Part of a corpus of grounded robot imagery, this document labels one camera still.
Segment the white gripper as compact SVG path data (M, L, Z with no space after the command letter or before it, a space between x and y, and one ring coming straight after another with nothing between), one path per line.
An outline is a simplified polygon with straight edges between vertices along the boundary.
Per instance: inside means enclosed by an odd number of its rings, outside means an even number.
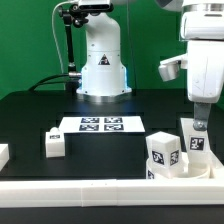
M160 62L163 81L174 80L187 70L188 99L194 103L193 128L206 131L211 105L217 103L224 85L224 41L191 40L185 54Z

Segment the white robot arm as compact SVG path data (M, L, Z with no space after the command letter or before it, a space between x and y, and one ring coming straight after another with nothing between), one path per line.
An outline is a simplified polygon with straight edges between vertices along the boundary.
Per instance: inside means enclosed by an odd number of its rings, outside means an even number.
M159 7L182 13L180 38L187 42L187 51L160 62L163 80L176 77L180 68L187 71L188 99L194 103L193 127L205 131L211 105L219 100L224 86L224 0L155 0ZM108 91L95 88L90 73L101 73L105 65L113 68L120 61L119 35L112 32L105 11L115 0L81 0L78 8L87 11L87 69L82 86L91 95L102 96Z

